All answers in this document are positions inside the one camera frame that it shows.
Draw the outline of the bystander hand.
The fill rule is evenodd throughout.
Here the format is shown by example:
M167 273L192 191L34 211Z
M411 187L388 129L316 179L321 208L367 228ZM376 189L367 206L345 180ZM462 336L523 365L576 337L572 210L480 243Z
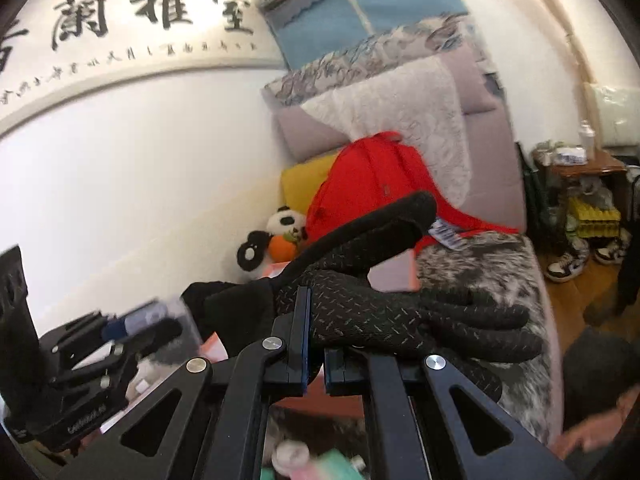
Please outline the bystander hand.
M551 451L555 456L564 460L578 448L584 452L603 448L610 444L620 432L627 415L628 410L624 408L624 401L620 396L614 408L591 415L578 425L563 432L558 440L551 445Z

